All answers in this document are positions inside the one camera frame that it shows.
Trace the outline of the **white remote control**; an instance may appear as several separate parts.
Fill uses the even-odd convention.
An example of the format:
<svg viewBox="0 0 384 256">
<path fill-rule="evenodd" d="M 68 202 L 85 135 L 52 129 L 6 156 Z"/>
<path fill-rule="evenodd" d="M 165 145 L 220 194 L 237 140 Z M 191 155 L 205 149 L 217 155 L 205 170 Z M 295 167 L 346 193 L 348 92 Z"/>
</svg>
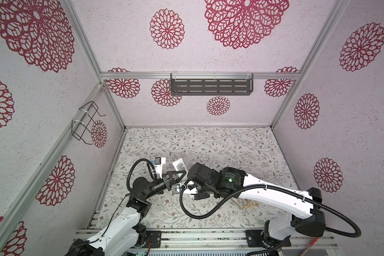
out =
<svg viewBox="0 0 384 256">
<path fill-rule="evenodd" d="M 175 160 L 174 162 L 172 162 L 172 165 L 175 169 L 175 171 L 181 171 L 181 170 L 185 170 L 187 171 L 188 173 L 188 168 L 186 166 L 186 164 L 184 163 L 183 159 L 180 158 L 180 159 L 177 159 Z M 186 181 L 187 180 L 187 174 L 186 176 L 182 179 L 182 181 Z"/>
</svg>

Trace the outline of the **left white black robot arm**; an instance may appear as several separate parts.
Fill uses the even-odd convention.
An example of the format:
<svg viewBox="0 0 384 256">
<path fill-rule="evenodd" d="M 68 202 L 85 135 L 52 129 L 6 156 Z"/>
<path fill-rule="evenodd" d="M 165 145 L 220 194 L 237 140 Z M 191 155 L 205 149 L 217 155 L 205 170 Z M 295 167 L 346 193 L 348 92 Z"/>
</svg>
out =
<svg viewBox="0 0 384 256">
<path fill-rule="evenodd" d="M 132 247 L 143 247 L 147 241 L 147 228 L 140 222 L 151 208 L 149 198 L 171 191 L 180 184 L 188 169 L 183 159 L 173 162 L 174 171 L 162 172 L 164 160 L 157 157 L 154 162 L 153 181 L 144 177 L 134 180 L 133 186 L 128 186 L 129 193 L 125 195 L 128 202 L 123 211 L 112 217 L 104 229 L 87 240 L 77 239 L 69 248 L 68 256 L 123 256 Z"/>
</svg>

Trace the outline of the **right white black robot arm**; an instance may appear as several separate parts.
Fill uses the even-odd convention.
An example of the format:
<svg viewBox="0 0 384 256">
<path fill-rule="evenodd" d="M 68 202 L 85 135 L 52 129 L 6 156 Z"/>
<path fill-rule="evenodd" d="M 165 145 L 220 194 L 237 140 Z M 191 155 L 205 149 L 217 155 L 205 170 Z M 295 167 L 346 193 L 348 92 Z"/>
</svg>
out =
<svg viewBox="0 0 384 256">
<path fill-rule="evenodd" d="M 201 220 L 214 215 L 233 198 L 257 201 L 284 210 L 285 216 L 265 222 L 261 233 L 264 248 L 277 246 L 295 234 L 314 238 L 322 237 L 326 231 L 350 238 L 358 238 L 362 234 L 361 229 L 351 219 L 324 205 L 321 191 L 316 188 L 307 191 L 291 190 L 258 179 L 239 169 L 225 167 L 216 171 L 199 163 L 194 164 L 189 171 L 182 171 L 181 178 L 185 179 L 185 182 L 180 187 L 180 207 L 192 219 Z M 220 199 L 220 202 L 208 213 L 196 215 L 189 212 L 183 203 L 186 191 L 196 191 L 196 200 L 214 196 Z M 349 224 L 353 231 L 346 232 L 328 227 L 325 212 Z"/>
</svg>

